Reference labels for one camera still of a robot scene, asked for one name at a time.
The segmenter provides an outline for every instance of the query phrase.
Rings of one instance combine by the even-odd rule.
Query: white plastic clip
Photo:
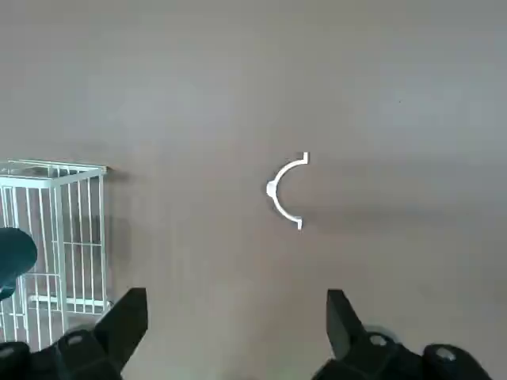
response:
[[[288,213],[280,204],[280,201],[278,200],[278,183],[280,182],[281,178],[285,175],[286,172],[288,172],[290,169],[295,168],[299,165],[306,165],[308,164],[308,152],[303,153],[303,159],[301,160],[295,160],[293,162],[289,162],[286,166],[284,166],[280,171],[276,174],[275,179],[268,182],[268,185],[266,186],[266,194],[268,197],[273,199],[273,202],[275,203],[275,207],[285,218],[288,220],[293,221],[297,224],[298,230],[301,230],[303,228],[303,218],[300,216],[295,216],[290,213]]]

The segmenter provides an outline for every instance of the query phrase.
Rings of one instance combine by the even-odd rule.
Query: black plastic part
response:
[[[326,330],[336,359],[344,357],[366,333],[343,291],[327,291]]]
[[[441,358],[437,351],[439,348],[446,348],[454,356],[454,360]],[[461,348],[448,344],[431,344],[426,347],[423,359],[435,373],[443,380],[454,380],[461,378],[491,380],[484,368],[468,352]]]
[[[147,330],[146,289],[134,287],[95,325],[93,333],[121,372]]]
[[[0,344],[0,380],[121,380],[147,323],[146,290],[131,289],[94,327],[69,332],[44,350],[30,354],[24,343]]]
[[[420,356],[388,336],[367,332],[343,291],[329,290],[326,307],[327,334],[336,358],[314,380],[491,380],[460,348],[431,345]],[[454,360],[439,357],[436,350],[442,347],[454,354]]]

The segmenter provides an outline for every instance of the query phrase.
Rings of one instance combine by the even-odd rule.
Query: metal bars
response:
[[[98,316],[108,307],[105,167],[16,162],[15,172],[0,170],[0,226],[32,235],[38,258],[0,302],[0,341],[25,340],[39,350],[83,323],[70,315]]]

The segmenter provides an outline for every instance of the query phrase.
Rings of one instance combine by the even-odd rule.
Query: brown floor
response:
[[[501,378],[507,3],[0,2],[0,154],[109,165],[127,378],[308,379],[326,289]],[[271,210],[284,179],[302,232]]]

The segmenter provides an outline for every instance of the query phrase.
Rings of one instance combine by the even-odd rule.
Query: dark green object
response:
[[[0,301],[13,295],[17,277],[37,261],[37,247],[30,235],[18,228],[0,228]]]

